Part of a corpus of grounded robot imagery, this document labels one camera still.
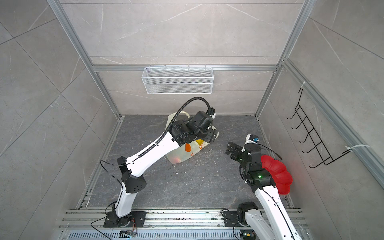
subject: mesh basket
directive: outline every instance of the mesh basket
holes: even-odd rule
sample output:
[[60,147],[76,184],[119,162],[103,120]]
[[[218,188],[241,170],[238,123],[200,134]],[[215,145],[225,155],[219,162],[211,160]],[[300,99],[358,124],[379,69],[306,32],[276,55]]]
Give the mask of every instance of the mesh basket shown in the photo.
[[212,93],[210,67],[147,67],[142,80],[148,94]]

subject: white cable tie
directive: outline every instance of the white cable tie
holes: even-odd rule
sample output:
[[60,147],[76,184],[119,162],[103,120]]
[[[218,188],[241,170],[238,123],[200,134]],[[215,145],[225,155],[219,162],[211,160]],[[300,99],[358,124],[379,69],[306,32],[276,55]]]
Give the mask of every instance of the white cable tie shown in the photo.
[[304,84],[306,84],[306,83],[310,83],[310,82],[304,81],[300,88],[303,88]]
[[371,147],[371,146],[366,145],[366,144],[358,144],[358,145],[355,145],[353,147],[347,147],[347,146],[345,146],[345,147],[347,148],[347,150],[352,151],[352,148],[354,148],[354,147]]

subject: gray tile wall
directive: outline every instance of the gray tile wall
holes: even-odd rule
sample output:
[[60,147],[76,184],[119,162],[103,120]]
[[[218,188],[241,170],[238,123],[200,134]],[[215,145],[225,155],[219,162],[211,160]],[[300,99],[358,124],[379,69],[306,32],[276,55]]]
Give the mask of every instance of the gray tile wall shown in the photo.
[[45,0],[2,2],[0,63],[0,239],[49,239],[116,119]]
[[[383,10],[382,1],[318,0],[290,56],[382,159]],[[384,191],[353,153],[330,165],[309,168],[320,157],[315,151],[302,153],[313,145],[308,140],[298,142],[306,131],[303,126],[291,129],[300,123],[297,116],[287,119],[294,113],[299,88],[284,71],[260,118],[272,148],[285,155],[293,185],[300,186],[292,188],[295,206],[303,208],[317,239],[381,239],[384,208],[377,203]],[[331,155],[338,157],[346,143],[306,94],[301,104]],[[328,157],[324,149],[320,153]],[[305,169],[298,172],[301,165]]]
[[[61,2],[94,64],[150,65],[276,64],[303,1]],[[170,114],[196,96],[148,95],[139,72],[100,75],[121,114]],[[213,93],[202,96],[218,114],[254,114],[270,76],[215,72]]]

